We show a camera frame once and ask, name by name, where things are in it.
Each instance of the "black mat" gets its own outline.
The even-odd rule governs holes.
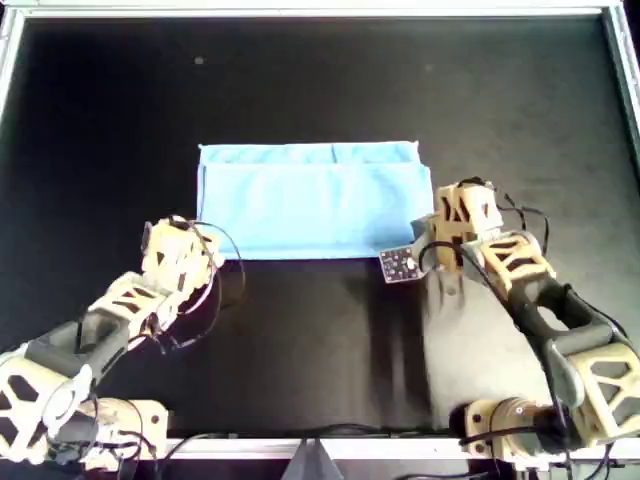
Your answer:
[[[38,21],[0,143],[2,346],[138,269],[145,220],[195,213],[199,143],[404,139],[435,184],[477,174],[545,209],[563,277],[637,316],[640,202],[596,19]],[[190,432],[430,423],[426,370],[458,366],[425,368],[414,288],[375,261],[248,270],[210,339],[145,346],[99,393],[158,399]]]

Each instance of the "circuit board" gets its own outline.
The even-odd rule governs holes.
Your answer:
[[[379,258],[386,283],[410,282],[424,276],[413,258],[411,246],[383,250]]]

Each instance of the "blue towel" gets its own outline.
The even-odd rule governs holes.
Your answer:
[[[377,257],[411,243],[411,221],[430,213],[417,143],[201,147],[198,219],[245,259]]]

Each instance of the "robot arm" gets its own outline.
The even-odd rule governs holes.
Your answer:
[[[118,461],[105,445],[135,454],[140,439],[130,432],[141,430],[150,440],[141,458],[163,452],[162,405],[89,398],[123,354],[167,330],[179,306],[212,284],[224,259],[217,237],[180,217],[147,223],[142,250],[142,274],[123,274],[79,321],[0,356],[1,456],[114,470]]]
[[[557,399],[557,408],[525,399],[479,400],[467,408],[467,435],[562,425],[559,436],[541,433],[532,442],[531,434],[510,435],[496,442],[496,457],[515,462],[637,434],[640,360],[617,324],[555,279],[531,233],[501,230],[490,183],[474,178],[439,188],[436,205],[413,245],[380,254],[385,279],[421,278],[429,266],[486,283],[526,336]],[[542,308],[566,330],[549,325]],[[476,443],[469,445],[472,452],[488,451]]]

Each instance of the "black cable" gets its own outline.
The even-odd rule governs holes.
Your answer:
[[[596,466],[595,470],[591,473],[591,475],[589,475],[584,480],[594,480],[600,474],[600,472],[602,471],[603,468],[605,468],[605,467],[610,468],[609,456],[611,455],[611,450],[613,450],[613,443],[610,443],[609,445],[607,445],[604,448],[604,455],[602,456],[602,459],[600,460],[600,462]]]
[[[239,304],[244,299],[245,292],[247,291],[247,272],[246,272],[246,270],[244,268],[244,261],[242,260],[242,255],[240,255],[240,249],[238,248],[238,245],[233,240],[233,238],[231,238],[231,235],[229,235],[225,229],[223,229],[222,227],[220,227],[218,225],[215,225],[213,223],[208,223],[208,222],[201,222],[201,221],[194,222],[194,225],[202,225],[202,226],[205,226],[205,227],[213,227],[216,230],[220,231],[225,237],[227,237],[227,239],[231,243],[231,246],[235,250],[236,255],[238,256],[238,266],[240,268],[242,287],[240,289],[240,295],[238,296],[238,299],[235,302],[230,302],[228,304],[223,305],[222,306],[222,310],[226,310],[227,308],[230,308],[232,306],[235,306],[235,305]]]
[[[492,440],[496,437],[505,437],[507,435],[514,435],[516,433],[541,433],[541,430],[540,428],[531,425],[524,427],[503,428],[502,430],[491,430],[489,432],[479,433],[470,437],[461,438],[460,446],[464,447],[465,445],[469,445],[470,443],[478,442],[480,440]]]
[[[209,247],[207,246],[207,243],[206,243],[204,237],[202,236],[200,231],[194,226],[193,222],[188,222],[188,224],[189,224],[189,228],[191,228],[195,232],[195,234],[198,236],[198,238],[200,239],[200,242],[202,243],[202,249],[204,250],[204,252],[207,255],[207,257],[209,258],[209,263],[210,263],[211,268],[212,268],[211,278],[209,280],[209,284],[207,285],[207,289],[210,290],[212,285],[215,283],[216,290],[218,291],[218,295],[217,295],[218,298],[217,298],[216,308],[215,308],[215,311],[213,313],[213,317],[211,319],[211,322],[209,323],[209,325],[207,326],[207,328],[203,332],[201,332],[201,333],[195,335],[194,337],[190,338],[189,340],[185,340],[183,342],[178,342],[173,336],[169,335],[169,339],[171,340],[171,342],[173,344],[173,348],[175,350],[180,350],[182,348],[190,347],[191,345],[195,344],[196,342],[199,342],[200,340],[205,338],[207,335],[209,335],[209,333],[211,333],[211,331],[213,330],[213,327],[216,325],[216,323],[218,321],[218,317],[220,316],[220,312],[222,310],[222,277],[218,272],[218,268],[216,266],[215,260],[213,258],[213,255],[212,255],[211,251],[209,250]],[[190,313],[193,310],[194,309],[189,309],[185,313]]]
[[[507,203],[509,205],[511,205],[511,208],[505,208],[505,207],[501,207],[500,205],[498,205],[498,210],[503,211],[503,212],[518,212],[518,216],[520,217],[520,226],[522,227],[522,230],[526,230],[527,229],[527,219],[524,216],[524,213],[522,211],[522,208],[518,208],[516,206],[516,202],[513,201],[513,198],[511,198],[511,195],[509,195],[508,193],[504,194],[504,199],[507,201]]]
[[[491,472],[480,473],[456,473],[453,475],[439,475],[435,473],[410,473],[396,477],[395,480],[471,480],[474,478],[484,478],[489,476]]]
[[[139,335],[136,335],[135,337],[131,337],[129,339],[129,341],[127,342],[127,345],[131,345],[133,342],[140,340],[141,338],[149,338],[153,341],[153,343],[156,344],[156,346],[160,349],[160,353],[162,355],[166,355],[167,354],[167,349],[164,347],[164,345],[162,345],[162,342],[160,342],[160,340],[158,339],[158,337],[156,335],[151,335],[148,333],[141,333]]]
[[[151,456],[154,458],[155,460],[155,466],[157,467],[157,459],[155,456],[155,447],[147,440],[147,438],[144,436],[144,420],[142,419],[142,413],[140,413],[140,409],[136,406],[135,403],[133,403],[131,400],[124,400],[125,402],[127,402],[129,405],[131,405],[131,407],[135,410],[136,414],[138,415],[138,420],[140,423],[140,432],[135,432],[135,431],[128,431],[128,430],[119,430],[118,433],[120,435],[132,435],[135,436],[139,439],[138,443],[137,443],[137,450],[135,451],[135,453],[129,457],[129,458],[123,458],[121,459],[120,462],[120,468],[118,468],[118,478],[117,480],[121,480],[122,478],[122,464],[128,460],[131,460],[132,458],[136,459],[136,463],[135,466],[133,468],[133,475],[132,478],[135,477],[136,471],[138,470],[138,465],[140,465],[140,457],[142,456],[142,443],[144,442],[147,445],[147,448],[149,449],[149,453],[151,453]]]
[[[174,445],[174,447],[171,450],[169,450],[169,452],[167,452],[167,454],[164,456],[160,464],[157,465],[157,468],[155,469],[154,480],[162,480],[162,476],[164,475],[164,471],[167,468],[169,460],[171,460],[171,457],[173,457],[178,450],[180,450],[182,447],[184,447],[187,443],[189,443],[192,440],[198,440],[198,439],[207,438],[210,436],[212,436],[212,434],[210,433],[200,433],[198,435],[193,435],[191,437],[184,438],[180,442],[178,442],[176,445]]]
[[[216,310],[213,314],[213,318],[211,320],[211,323],[209,324],[209,326],[201,333],[199,333],[198,335],[196,335],[195,337],[189,339],[189,340],[185,340],[184,342],[178,342],[173,336],[169,336],[169,340],[172,342],[173,348],[174,349],[182,349],[185,347],[189,347],[191,345],[193,345],[194,343],[202,340],[203,338],[205,338],[207,335],[209,335],[209,333],[211,333],[211,331],[213,330],[214,326],[216,325],[217,321],[218,321],[218,317],[220,316],[220,312],[223,310],[226,310],[227,308],[230,308],[238,303],[240,303],[240,301],[244,298],[244,294],[246,292],[246,284],[247,284],[247,279],[246,279],[246,270],[244,267],[244,261],[242,260],[242,255],[240,254],[240,250],[238,248],[238,245],[236,244],[236,242],[233,240],[233,238],[231,238],[231,236],[227,233],[226,230],[224,230],[222,227],[219,227],[218,225],[214,225],[212,223],[207,223],[207,222],[200,222],[200,221],[188,221],[187,225],[189,226],[189,228],[198,236],[198,238],[200,239],[200,242],[202,244],[202,249],[204,250],[205,254],[207,255],[207,257],[209,257],[209,263],[211,265],[211,268],[214,270],[211,274],[211,280],[209,282],[208,285],[208,289],[211,288],[211,285],[213,284],[213,282],[215,281],[215,277],[217,278],[217,290],[218,290],[218,299],[217,299],[217,305],[216,305]],[[223,292],[222,292],[222,277],[218,271],[218,268],[216,266],[215,260],[213,258],[213,255],[211,253],[211,251],[209,250],[208,246],[207,246],[207,242],[205,240],[205,238],[202,236],[202,233],[200,233],[200,231],[196,228],[197,225],[202,225],[202,226],[209,226],[209,227],[213,227],[217,230],[219,230],[220,232],[222,232],[231,242],[231,245],[233,246],[233,249],[236,252],[236,255],[238,256],[238,263],[240,266],[240,272],[242,275],[242,289],[241,289],[241,293],[240,296],[238,298],[238,300],[236,302],[231,302],[229,304],[225,304],[222,305],[222,298],[223,298]],[[193,312],[204,300],[204,298],[206,298],[208,296],[208,293],[204,293],[201,298],[194,304],[193,307],[191,307],[189,310],[187,310],[186,313],[191,313]]]
[[[501,212],[518,212],[523,222],[522,223],[523,230],[527,229],[527,223],[524,217],[524,212],[540,215],[544,219],[544,237],[542,241],[541,250],[542,250],[542,255],[547,254],[547,251],[549,250],[549,238],[551,236],[551,225],[549,224],[549,217],[547,217],[542,210],[538,210],[537,208],[525,207],[525,206],[516,207],[515,205],[513,207],[502,207],[498,205],[498,210],[500,210]]]

